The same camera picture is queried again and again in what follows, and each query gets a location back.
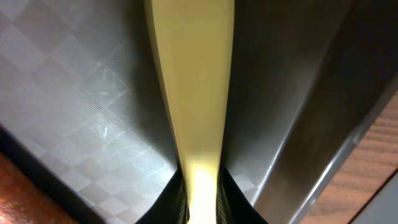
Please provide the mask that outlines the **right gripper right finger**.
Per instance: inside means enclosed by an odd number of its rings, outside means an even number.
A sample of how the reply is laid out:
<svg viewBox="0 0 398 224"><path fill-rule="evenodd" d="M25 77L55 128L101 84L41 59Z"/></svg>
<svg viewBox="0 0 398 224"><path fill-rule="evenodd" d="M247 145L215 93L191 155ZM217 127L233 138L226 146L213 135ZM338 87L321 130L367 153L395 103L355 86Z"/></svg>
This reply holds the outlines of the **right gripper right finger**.
<svg viewBox="0 0 398 224"><path fill-rule="evenodd" d="M217 224L268 224L248 202L228 170L221 166L216 198Z"/></svg>

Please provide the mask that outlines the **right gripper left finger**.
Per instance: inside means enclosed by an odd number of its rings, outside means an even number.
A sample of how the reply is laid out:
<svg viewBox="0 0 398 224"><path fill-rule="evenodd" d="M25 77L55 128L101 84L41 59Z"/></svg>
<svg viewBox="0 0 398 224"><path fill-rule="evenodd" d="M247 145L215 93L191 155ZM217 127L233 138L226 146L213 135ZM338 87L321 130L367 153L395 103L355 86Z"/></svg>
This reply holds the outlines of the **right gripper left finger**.
<svg viewBox="0 0 398 224"><path fill-rule="evenodd" d="M181 169L177 169L153 206L136 224L187 224L188 202Z"/></svg>

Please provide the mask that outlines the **pale yellow spoon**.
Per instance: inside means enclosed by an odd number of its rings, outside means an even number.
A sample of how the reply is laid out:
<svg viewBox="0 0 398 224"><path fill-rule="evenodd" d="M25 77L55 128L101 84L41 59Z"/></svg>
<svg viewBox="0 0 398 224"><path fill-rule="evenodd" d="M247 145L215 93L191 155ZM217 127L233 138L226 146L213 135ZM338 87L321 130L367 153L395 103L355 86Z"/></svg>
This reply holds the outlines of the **pale yellow spoon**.
<svg viewBox="0 0 398 224"><path fill-rule="evenodd" d="M234 1L147 0L144 7L185 181L189 222L215 223Z"/></svg>

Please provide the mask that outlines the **grey dishwasher rack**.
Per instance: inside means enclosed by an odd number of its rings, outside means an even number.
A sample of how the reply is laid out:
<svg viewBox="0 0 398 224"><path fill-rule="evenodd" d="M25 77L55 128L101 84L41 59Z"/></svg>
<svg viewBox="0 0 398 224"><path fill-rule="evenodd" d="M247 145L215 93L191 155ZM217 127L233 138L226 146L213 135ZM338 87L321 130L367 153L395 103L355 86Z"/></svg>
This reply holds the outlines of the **grey dishwasher rack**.
<svg viewBox="0 0 398 224"><path fill-rule="evenodd" d="M397 197L397 176L394 176L352 224L398 224Z"/></svg>

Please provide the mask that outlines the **dark brown serving tray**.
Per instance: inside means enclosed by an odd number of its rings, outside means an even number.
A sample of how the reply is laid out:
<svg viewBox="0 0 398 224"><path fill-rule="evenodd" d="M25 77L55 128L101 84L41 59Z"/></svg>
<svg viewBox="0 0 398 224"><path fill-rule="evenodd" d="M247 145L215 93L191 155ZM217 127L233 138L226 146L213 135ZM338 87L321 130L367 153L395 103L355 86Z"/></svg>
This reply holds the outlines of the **dark brown serving tray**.
<svg viewBox="0 0 398 224"><path fill-rule="evenodd" d="M298 223L397 90L397 2L232 1L220 167ZM3 223L136 223L182 171L145 2L1 0Z"/></svg>

